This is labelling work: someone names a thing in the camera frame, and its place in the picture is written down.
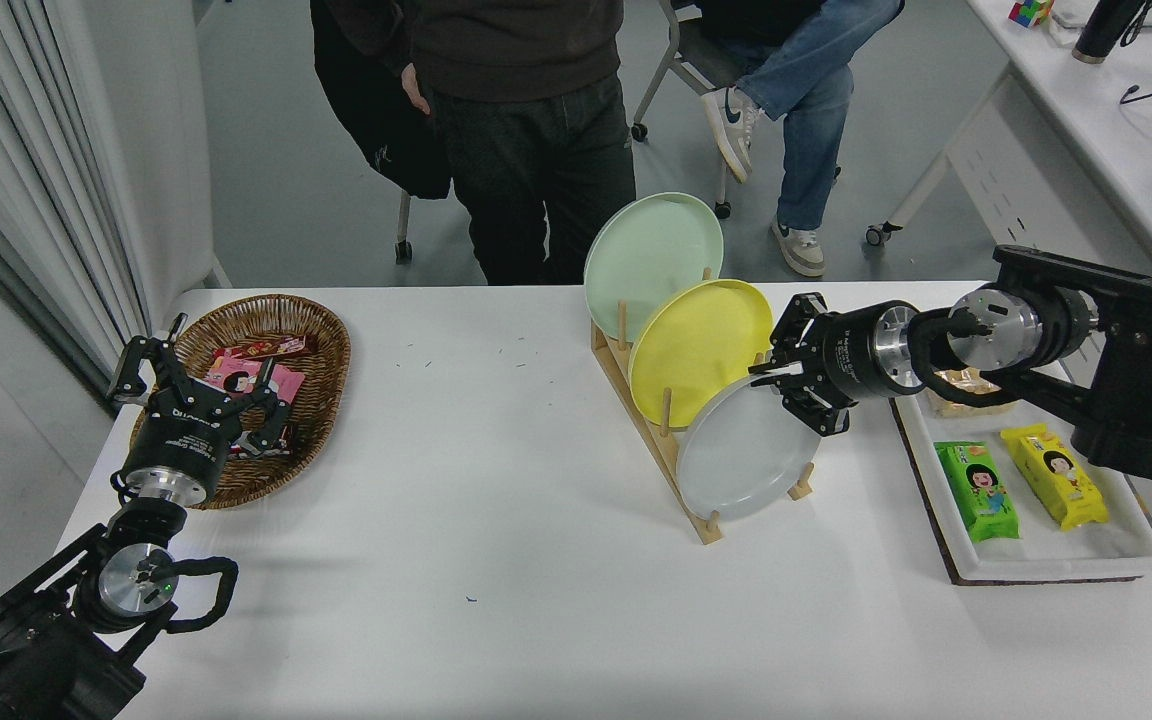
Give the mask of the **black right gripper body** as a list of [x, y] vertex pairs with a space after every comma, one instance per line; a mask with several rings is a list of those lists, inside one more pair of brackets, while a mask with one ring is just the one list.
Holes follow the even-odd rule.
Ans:
[[882, 306], [850, 313], [823, 313], [806, 332], [806, 347], [818, 351], [823, 376], [814, 395], [831, 407], [849, 407], [864, 397], [884, 396], [884, 376], [876, 359], [876, 327]]

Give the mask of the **standing person's hand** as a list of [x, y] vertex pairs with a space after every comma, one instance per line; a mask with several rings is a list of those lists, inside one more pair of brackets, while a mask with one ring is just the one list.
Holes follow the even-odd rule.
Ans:
[[422, 94], [419, 77], [417, 77], [414, 63], [406, 65], [402, 71], [399, 73], [399, 82], [401, 82], [401, 88], [414, 108], [420, 111], [420, 114], [425, 115], [425, 118], [430, 118], [433, 109], [431, 109], [426, 97]]

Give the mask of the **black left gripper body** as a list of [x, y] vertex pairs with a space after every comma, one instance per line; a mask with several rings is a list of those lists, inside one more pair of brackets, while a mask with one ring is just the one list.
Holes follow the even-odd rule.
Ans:
[[214, 493], [230, 445], [238, 438], [229, 397], [174, 395], [147, 400], [146, 418], [134, 438], [122, 483], [128, 493]]

